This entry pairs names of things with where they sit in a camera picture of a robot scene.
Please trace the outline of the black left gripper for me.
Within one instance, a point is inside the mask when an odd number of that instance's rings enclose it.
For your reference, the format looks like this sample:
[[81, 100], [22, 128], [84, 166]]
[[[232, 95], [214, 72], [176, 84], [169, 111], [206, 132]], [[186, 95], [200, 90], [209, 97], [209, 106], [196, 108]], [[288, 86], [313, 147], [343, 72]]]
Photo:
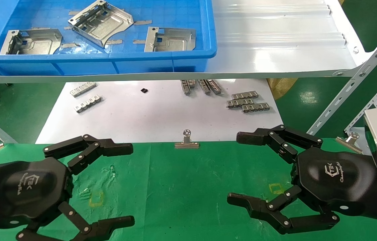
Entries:
[[[16, 235], [17, 241], [59, 241], [37, 231], [62, 213], [79, 230], [72, 241], [108, 241], [114, 230], [133, 226], [134, 217], [87, 223], [68, 203], [74, 187], [72, 174], [80, 174], [101, 156], [130, 155], [133, 151], [131, 143], [83, 135], [47, 146], [42, 161], [0, 164], [0, 229], [28, 224]], [[73, 154], [77, 156], [68, 167], [58, 160]]]

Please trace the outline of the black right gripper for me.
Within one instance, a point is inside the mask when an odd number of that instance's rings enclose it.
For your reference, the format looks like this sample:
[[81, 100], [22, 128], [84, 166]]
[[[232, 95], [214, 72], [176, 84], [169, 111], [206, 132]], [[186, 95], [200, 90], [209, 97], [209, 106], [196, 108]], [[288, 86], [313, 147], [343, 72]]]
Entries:
[[[331, 229], [340, 221], [334, 212], [377, 219], [377, 167], [371, 156], [324, 151], [320, 149], [322, 139], [285, 125], [238, 132], [236, 142], [267, 145], [286, 163], [294, 164], [295, 185], [269, 202], [237, 193], [227, 195], [227, 203], [245, 208], [250, 218], [267, 222], [282, 235]], [[298, 154], [291, 144], [305, 151]], [[283, 215], [282, 210], [298, 198], [319, 214]]]

